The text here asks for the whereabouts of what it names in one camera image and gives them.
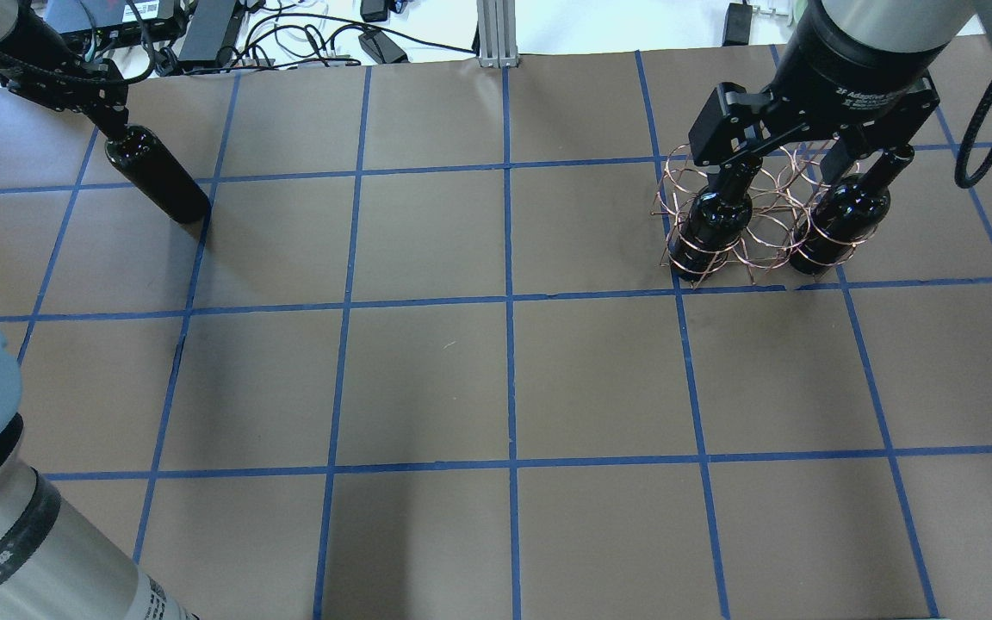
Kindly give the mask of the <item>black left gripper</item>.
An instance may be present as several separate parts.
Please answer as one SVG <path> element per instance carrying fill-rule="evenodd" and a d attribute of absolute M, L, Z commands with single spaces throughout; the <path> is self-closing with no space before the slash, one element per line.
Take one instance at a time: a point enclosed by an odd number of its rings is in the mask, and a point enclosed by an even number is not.
<path fill-rule="evenodd" d="M 121 71 L 111 60 L 80 59 L 28 1 L 0 1 L 0 84 L 48 109 L 87 111 L 108 140 L 126 137 Z"/>

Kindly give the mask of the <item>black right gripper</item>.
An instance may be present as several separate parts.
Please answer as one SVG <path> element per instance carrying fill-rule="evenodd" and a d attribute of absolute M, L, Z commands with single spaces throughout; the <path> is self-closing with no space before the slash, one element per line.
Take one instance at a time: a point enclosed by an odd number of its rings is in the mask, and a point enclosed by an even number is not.
<path fill-rule="evenodd" d="M 940 45 L 895 40 L 905 17 L 882 17 L 870 33 L 865 19 L 877 13 L 807 9 L 767 86 L 714 87 L 688 134 L 690 160 L 719 169 L 702 192 L 747 194 L 762 157 L 787 144 L 837 138 L 823 157 L 832 187 L 874 152 L 912 141 L 939 103 L 928 68 Z"/>

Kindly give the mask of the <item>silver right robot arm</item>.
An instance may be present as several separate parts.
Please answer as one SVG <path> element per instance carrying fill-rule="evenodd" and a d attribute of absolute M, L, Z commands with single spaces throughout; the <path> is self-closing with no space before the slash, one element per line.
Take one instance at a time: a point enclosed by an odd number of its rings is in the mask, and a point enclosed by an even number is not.
<path fill-rule="evenodd" d="M 774 78 L 717 85 L 689 133 L 711 191 L 747 191 L 780 146 L 834 139 L 837 182 L 872 153 L 907 145 L 939 102 L 927 71 L 972 16 L 992 44 L 992 1 L 810 1 Z"/>

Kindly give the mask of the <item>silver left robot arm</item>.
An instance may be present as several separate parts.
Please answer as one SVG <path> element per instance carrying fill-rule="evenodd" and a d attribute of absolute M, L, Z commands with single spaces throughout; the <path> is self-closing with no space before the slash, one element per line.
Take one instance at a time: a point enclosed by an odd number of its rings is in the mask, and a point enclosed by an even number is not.
<path fill-rule="evenodd" d="M 127 112 L 130 79 L 79 58 L 23 1 L 0 1 L 0 78 L 11 93 L 86 116 L 108 161 L 171 220 L 204 219 L 209 199 Z M 189 619 L 192 612 L 21 458 L 22 374 L 0 331 L 0 619 Z"/>

